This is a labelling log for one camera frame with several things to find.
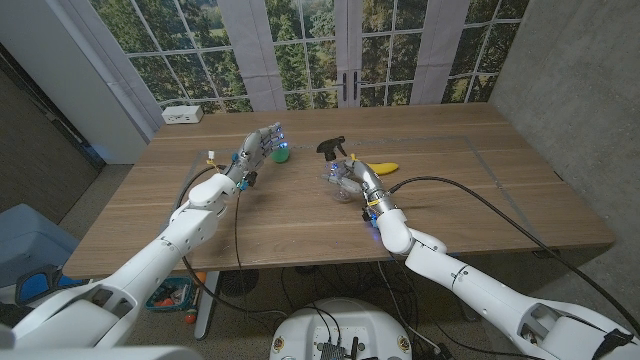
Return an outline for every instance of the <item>gray wall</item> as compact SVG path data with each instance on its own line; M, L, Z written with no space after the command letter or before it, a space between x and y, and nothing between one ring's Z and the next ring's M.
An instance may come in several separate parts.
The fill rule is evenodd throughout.
M640 317L640 3L532 0L490 103L617 235L610 249L566 251ZM551 260L479 260L509 285L574 301L629 325ZM530 281L522 275L535 274Z
M0 42L109 164L146 143L45 1L0 3Z

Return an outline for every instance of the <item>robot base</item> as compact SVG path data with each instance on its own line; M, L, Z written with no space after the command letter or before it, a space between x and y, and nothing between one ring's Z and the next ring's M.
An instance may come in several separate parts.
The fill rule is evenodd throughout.
M327 327L314 309L303 308L293 313L276 330L271 343L270 359L342 359L358 348L358 359L411 359L411 344L404 328L381 309L349 298L331 298L315 302L336 319L320 312L331 330L331 343Z

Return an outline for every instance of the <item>banana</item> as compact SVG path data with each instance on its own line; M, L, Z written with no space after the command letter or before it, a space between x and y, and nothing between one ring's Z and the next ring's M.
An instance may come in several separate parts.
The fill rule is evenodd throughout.
M352 160L358 160L358 159L356 159L356 154L351 154L351 159ZM396 163L381 163L381 164L369 164L369 163L367 163L367 165L369 165L371 170L375 171L375 173L378 174L378 175L389 174L389 173L392 173L392 172L394 172L394 171L396 171L398 169L398 164L396 164Z

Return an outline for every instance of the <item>window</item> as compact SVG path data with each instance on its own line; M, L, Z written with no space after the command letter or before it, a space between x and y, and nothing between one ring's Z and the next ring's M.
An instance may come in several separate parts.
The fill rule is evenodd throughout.
M489 100L529 0L471 0L443 103Z
M425 0L364 0L360 106L408 105Z
M158 104L252 111L217 0L90 0Z
M289 110L338 107L332 0L266 0Z

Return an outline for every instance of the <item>white box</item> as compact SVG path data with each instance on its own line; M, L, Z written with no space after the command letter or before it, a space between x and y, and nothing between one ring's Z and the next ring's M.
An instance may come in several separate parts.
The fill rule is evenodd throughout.
M167 124L195 124L202 119L200 106L169 106L162 112Z

